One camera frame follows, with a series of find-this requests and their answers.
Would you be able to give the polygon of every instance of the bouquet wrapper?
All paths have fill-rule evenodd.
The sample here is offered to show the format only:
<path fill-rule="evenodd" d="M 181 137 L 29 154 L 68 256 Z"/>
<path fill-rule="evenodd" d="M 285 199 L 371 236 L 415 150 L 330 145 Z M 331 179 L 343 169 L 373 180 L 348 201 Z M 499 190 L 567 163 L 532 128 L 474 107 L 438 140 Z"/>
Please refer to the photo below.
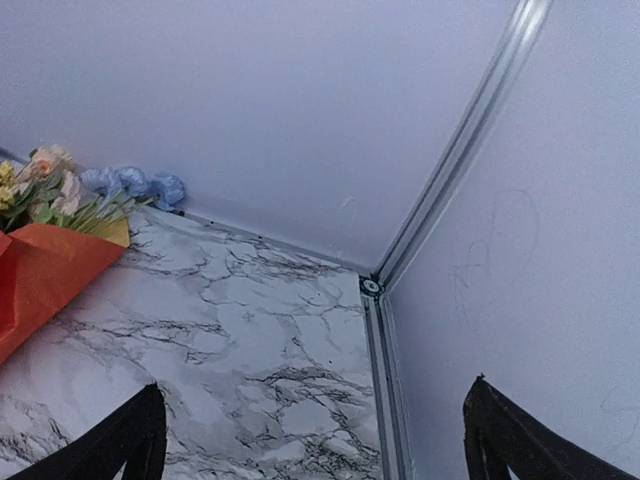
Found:
<path fill-rule="evenodd" d="M 129 246 L 126 219 L 99 236 L 30 224 L 0 232 L 0 363 Z"/>

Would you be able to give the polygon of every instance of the yellow flower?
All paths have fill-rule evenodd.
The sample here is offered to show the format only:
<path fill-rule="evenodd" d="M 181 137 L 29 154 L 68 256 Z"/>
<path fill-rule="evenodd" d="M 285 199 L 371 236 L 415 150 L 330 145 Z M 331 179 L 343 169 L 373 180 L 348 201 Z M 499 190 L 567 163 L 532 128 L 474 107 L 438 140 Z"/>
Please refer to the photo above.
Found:
<path fill-rule="evenodd" d="M 13 187 L 16 184 L 16 172 L 6 160 L 0 163 L 0 186 Z"/>
<path fill-rule="evenodd" d="M 0 187 L 0 212 L 13 205 L 13 194 L 9 187 Z"/>

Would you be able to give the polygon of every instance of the white marble floor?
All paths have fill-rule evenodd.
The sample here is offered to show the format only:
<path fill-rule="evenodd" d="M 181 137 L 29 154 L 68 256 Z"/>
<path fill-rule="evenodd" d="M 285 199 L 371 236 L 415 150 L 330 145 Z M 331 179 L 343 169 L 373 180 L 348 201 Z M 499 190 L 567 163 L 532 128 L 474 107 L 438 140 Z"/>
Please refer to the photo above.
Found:
<path fill-rule="evenodd" d="M 0 366 L 0 477 L 150 382 L 167 479 L 380 479 L 357 275 L 153 210 L 134 244 Z"/>

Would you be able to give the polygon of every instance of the metal frame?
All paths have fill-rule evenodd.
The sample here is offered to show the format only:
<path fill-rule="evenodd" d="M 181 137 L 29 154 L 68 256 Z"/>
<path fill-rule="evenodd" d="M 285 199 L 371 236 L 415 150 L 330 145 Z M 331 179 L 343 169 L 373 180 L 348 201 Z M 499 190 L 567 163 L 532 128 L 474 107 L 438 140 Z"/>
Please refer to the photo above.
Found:
<path fill-rule="evenodd" d="M 421 245 L 433 232 L 471 167 L 510 87 L 537 40 L 553 0 L 520 0 L 480 86 L 444 150 L 437 167 L 382 262 L 360 282 L 378 403 L 384 478 L 414 477 L 407 418 L 399 385 L 389 294 Z"/>

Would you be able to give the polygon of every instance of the flower bouquet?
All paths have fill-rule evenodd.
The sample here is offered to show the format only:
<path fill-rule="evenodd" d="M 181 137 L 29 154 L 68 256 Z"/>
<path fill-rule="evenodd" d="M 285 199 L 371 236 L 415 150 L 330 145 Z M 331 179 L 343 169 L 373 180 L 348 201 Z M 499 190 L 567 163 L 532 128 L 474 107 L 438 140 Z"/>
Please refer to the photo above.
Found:
<path fill-rule="evenodd" d="M 0 363 L 124 253 L 133 210 L 178 198 L 157 180 L 136 190 L 132 172 L 144 179 L 133 167 L 79 176 L 57 146 L 32 152 L 20 172 L 0 163 Z"/>

